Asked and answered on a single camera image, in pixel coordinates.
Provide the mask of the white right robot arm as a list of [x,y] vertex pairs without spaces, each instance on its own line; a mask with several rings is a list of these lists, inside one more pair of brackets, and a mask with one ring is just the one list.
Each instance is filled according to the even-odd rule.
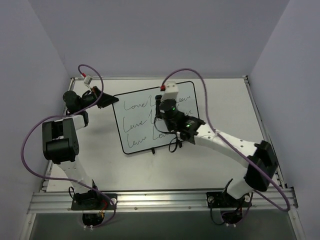
[[167,134],[174,134],[177,143],[189,142],[221,153],[242,165],[246,173],[240,180],[232,180],[222,193],[223,203],[234,206],[251,191],[266,192],[278,167],[270,143],[246,141],[225,132],[214,130],[208,123],[186,115],[177,108],[174,99],[155,96],[156,118],[164,121]]

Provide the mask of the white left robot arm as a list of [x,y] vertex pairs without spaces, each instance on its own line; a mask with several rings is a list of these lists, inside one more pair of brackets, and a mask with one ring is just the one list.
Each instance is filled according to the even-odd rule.
[[42,150],[44,157],[57,165],[72,184],[72,198],[90,210],[100,206],[101,197],[94,180],[87,175],[79,160],[80,145],[77,131],[89,124],[85,108],[97,106],[102,109],[119,99],[101,91],[97,86],[87,90],[82,96],[69,90],[62,97],[67,116],[61,120],[42,124]]

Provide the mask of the black framed whiteboard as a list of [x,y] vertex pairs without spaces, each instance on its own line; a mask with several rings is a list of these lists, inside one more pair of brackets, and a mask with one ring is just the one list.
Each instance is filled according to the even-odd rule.
[[155,96],[160,94],[160,87],[156,86],[115,95],[118,101],[112,107],[124,154],[153,150],[175,142],[175,135],[166,133],[164,121],[155,119]]

